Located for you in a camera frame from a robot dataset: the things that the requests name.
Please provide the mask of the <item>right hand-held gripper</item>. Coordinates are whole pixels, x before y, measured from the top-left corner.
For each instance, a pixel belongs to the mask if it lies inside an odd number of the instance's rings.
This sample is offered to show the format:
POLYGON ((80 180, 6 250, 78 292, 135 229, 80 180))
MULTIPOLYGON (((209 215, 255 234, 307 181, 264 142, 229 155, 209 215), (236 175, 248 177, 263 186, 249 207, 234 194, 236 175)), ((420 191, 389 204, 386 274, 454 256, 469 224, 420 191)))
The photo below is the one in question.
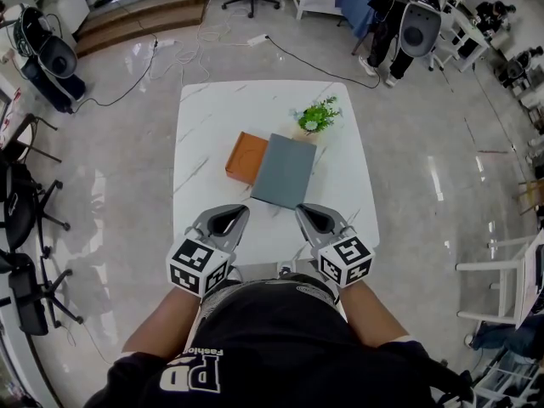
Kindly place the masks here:
POLYGON ((336 210, 319 204, 298 204, 295 217, 312 246, 318 272, 339 288, 361 281, 371 272, 375 253, 364 237, 336 210))

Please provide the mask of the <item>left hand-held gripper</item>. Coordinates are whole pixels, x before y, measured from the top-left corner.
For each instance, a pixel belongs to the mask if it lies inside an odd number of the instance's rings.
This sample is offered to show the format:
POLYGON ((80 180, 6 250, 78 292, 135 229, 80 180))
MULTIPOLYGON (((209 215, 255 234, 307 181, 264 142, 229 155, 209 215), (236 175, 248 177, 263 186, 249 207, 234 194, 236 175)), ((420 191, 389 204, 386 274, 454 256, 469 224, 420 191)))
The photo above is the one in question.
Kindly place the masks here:
POLYGON ((167 254, 167 280, 204 298, 227 277, 250 218, 243 204, 228 204, 202 212, 167 254))

